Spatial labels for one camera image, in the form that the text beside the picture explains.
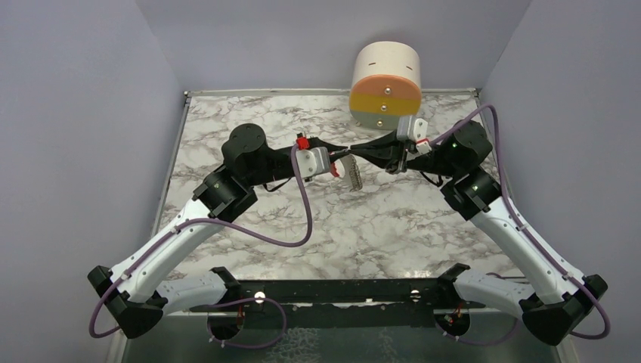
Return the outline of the red keychain with metal chain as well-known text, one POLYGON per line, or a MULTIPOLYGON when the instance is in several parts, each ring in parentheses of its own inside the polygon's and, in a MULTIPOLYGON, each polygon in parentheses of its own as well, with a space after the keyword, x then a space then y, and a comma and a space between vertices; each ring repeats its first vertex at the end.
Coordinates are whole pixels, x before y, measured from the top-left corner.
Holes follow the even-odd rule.
POLYGON ((352 155, 340 157, 337 161, 332 162, 330 174, 346 182, 350 187, 350 191, 360 191, 363 187, 360 169, 355 157, 352 155))

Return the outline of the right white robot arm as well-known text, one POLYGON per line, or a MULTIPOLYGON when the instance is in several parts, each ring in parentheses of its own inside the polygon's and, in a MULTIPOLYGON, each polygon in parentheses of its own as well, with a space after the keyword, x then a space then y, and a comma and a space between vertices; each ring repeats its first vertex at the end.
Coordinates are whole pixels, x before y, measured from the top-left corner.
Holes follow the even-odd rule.
POLYGON ((446 177, 440 190, 449 207, 492 239, 525 277, 517 284, 459 263, 438 277, 437 300, 448 308, 474 302, 499 310, 542 343, 560 344, 591 313, 607 283, 553 251, 482 168, 492 145, 480 123, 460 123, 435 146, 425 132, 425 120, 407 116, 397 131, 349 151, 391 174, 414 170, 446 177))

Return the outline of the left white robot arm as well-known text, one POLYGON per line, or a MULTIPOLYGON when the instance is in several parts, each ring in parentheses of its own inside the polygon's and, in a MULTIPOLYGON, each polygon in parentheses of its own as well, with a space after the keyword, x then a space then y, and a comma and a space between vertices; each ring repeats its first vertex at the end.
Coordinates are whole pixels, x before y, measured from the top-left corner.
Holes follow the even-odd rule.
POLYGON ((349 149, 304 135, 289 147, 273 149, 261 126, 245 123, 232 130, 221 152, 222 164, 203 179, 165 228, 115 266, 99 265, 88 273, 100 297, 88 323, 92 338, 102 337, 96 329, 102 309, 114 318, 116 331, 134 339, 173 312, 204 305, 225 311, 241 304, 237 282, 225 268, 178 281, 170 281, 168 274, 199 245, 226 228, 279 247, 306 244, 312 235, 313 217, 304 182, 330 172, 349 149), (256 187, 289 180, 298 185, 304 206, 306 229, 300 240, 278 240, 237 224, 256 203, 256 187))

